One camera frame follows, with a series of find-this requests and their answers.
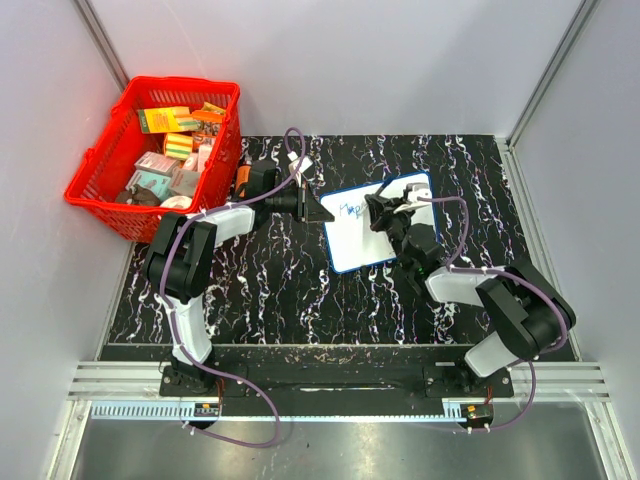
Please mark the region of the blue-framed whiteboard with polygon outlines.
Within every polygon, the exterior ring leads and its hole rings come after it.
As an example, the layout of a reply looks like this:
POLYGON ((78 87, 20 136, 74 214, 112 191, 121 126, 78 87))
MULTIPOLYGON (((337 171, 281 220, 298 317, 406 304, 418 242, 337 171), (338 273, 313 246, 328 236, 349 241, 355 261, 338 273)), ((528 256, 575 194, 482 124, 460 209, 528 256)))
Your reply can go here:
MULTIPOLYGON (((402 198, 406 185, 424 183, 426 197, 432 196, 431 176, 426 171, 418 171, 396 177, 382 192, 385 198, 402 198)), ((369 209, 366 194, 374 194, 383 181, 349 187, 321 195, 320 204, 335 217, 333 222, 325 222, 331 267, 338 274, 358 270, 362 266, 377 265, 394 260, 396 255, 384 232, 370 229, 369 209)), ((433 206, 423 207, 411 218, 412 224, 424 223, 434 230, 433 238, 438 240, 438 227, 433 206)))

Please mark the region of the white marker with blue cap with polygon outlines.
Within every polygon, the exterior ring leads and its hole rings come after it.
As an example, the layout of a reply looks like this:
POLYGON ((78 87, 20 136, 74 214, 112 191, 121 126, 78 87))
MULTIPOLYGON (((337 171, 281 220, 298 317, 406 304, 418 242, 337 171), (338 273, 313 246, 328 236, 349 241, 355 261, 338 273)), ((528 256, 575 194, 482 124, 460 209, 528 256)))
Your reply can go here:
POLYGON ((379 186, 379 188, 375 191, 374 196, 375 197, 380 197, 382 195, 382 193, 384 192, 384 190, 390 185, 390 183, 395 179, 395 176, 388 176, 387 178, 385 178, 382 182, 382 184, 379 186))

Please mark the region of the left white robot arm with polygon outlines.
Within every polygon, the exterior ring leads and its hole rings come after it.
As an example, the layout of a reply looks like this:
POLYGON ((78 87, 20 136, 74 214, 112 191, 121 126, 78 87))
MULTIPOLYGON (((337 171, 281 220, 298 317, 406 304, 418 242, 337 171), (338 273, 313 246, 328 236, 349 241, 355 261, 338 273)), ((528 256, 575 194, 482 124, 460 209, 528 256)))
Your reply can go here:
POLYGON ((162 217, 143 270, 158 290, 170 321, 173 346, 170 365, 163 371, 165 384, 199 396, 216 386, 203 298, 217 246, 256 231, 274 213, 289 214, 299 223, 335 220, 308 186, 304 172, 311 166, 308 157, 293 157, 286 179, 271 160, 243 166, 236 192, 225 205, 189 215, 168 212, 162 217))

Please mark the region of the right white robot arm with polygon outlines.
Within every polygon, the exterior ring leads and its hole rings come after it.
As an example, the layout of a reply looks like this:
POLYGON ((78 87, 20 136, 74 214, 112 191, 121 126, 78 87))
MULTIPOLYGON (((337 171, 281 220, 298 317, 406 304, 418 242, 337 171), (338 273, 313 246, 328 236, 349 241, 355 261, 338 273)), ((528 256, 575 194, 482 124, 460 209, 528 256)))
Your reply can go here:
POLYGON ((476 396, 498 370, 561 349, 577 317, 527 259, 500 267, 456 267, 468 235, 466 201, 458 196, 429 198, 426 193, 424 184, 411 183, 400 197, 385 197, 380 190, 367 194, 370 229, 386 235, 396 266, 417 294, 434 302, 482 307, 488 314, 493 332, 464 354, 454 373, 458 390, 476 396), (456 250, 445 258, 435 229, 415 223, 413 216, 422 208, 451 202, 460 205, 463 226, 456 250))

